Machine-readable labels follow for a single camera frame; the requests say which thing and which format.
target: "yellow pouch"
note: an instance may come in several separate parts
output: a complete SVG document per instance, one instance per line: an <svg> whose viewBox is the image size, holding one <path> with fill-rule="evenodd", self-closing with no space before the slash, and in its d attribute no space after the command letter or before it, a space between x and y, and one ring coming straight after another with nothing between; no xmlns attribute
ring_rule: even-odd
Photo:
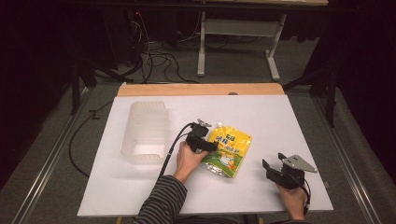
<svg viewBox="0 0 396 224"><path fill-rule="evenodd" d="M224 177L233 178L250 146L251 136L229 126L213 130L208 142L219 142L218 150L205 156L200 166Z"/></svg>

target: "dark background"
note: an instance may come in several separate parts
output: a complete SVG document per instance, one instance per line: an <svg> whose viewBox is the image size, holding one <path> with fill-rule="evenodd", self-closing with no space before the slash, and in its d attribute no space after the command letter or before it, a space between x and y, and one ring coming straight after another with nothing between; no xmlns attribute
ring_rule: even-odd
<svg viewBox="0 0 396 224"><path fill-rule="evenodd" d="M330 1L330 8L361 11L360 14L337 15L331 20L327 15L317 15L316 20L308 20L305 15L288 15L281 38L298 36L300 41L305 41L321 36L306 74L320 68L339 52L335 49L340 43L344 43L338 87L373 151L395 180L392 163L396 161L396 106L393 106L396 102L396 19L393 13L396 6L387 0L370 2ZM119 59L117 55L122 53L111 48L115 36L111 31L109 35L106 29L104 15L108 15L107 12L65 10L56 1L19 0L3 1L0 15L2 188L40 132L42 122L69 86L75 53L98 55L100 53L95 50L105 52L108 57L95 60L106 67L128 56ZM196 13L193 12L166 11L156 13L155 17L151 15L144 11L151 35L171 44L176 44L177 29L188 33L195 28ZM64 23L65 18L71 23ZM92 45L76 46L71 50L69 35L72 34L68 29L80 20L94 25L88 33L84 33L87 31L84 23L74 27L79 29L76 34L84 35L73 35L72 39L80 43L88 40Z"/></svg>

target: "table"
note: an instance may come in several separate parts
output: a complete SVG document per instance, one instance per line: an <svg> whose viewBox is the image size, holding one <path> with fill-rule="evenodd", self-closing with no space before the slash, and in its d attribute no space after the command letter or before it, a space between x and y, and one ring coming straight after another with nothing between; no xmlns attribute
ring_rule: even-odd
<svg viewBox="0 0 396 224"><path fill-rule="evenodd" d="M227 95L230 92L239 95ZM164 101L169 110L170 143L182 126L197 119L212 124L222 121L253 138L235 178L214 175L202 168L194 172L186 184L189 195L181 214L284 211L276 186L265 178L261 159L280 165L277 152L286 156L296 153L316 166L288 97L278 84L123 85L107 120L79 216L134 216L149 196L161 165L132 165L120 154L120 143L130 104L151 100ZM174 151L166 175L176 169L175 155ZM315 192L311 210L332 210L320 175L306 174L306 179Z"/></svg>
<svg viewBox="0 0 396 224"><path fill-rule="evenodd" d="M251 3L251 4L279 4L279 5L303 5L303 6L327 6L327 0L205 0L203 3ZM207 19L206 13L201 13L201 43L198 54L198 77L205 75L205 35L246 35L272 37L270 49L265 51L265 58L270 68L274 81L279 81L280 76L276 68L274 54L280 35L282 34L287 15L280 15L278 21L237 21Z"/></svg>

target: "clear plastic bin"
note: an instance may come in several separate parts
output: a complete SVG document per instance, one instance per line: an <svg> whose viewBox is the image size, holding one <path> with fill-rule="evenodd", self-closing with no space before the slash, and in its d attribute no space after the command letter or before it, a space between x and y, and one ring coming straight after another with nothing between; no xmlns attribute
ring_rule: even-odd
<svg viewBox="0 0 396 224"><path fill-rule="evenodd" d="M132 163L162 163L169 113L162 101L131 104L121 153Z"/></svg>

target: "striped sleeve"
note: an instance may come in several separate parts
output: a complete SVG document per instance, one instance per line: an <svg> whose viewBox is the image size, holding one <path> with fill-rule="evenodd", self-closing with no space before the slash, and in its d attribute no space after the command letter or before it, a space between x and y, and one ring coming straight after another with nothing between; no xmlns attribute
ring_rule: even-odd
<svg viewBox="0 0 396 224"><path fill-rule="evenodd" d="M186 196L181 182L171 175L162 176L140 208L136 224L173 223Z"/></svg>

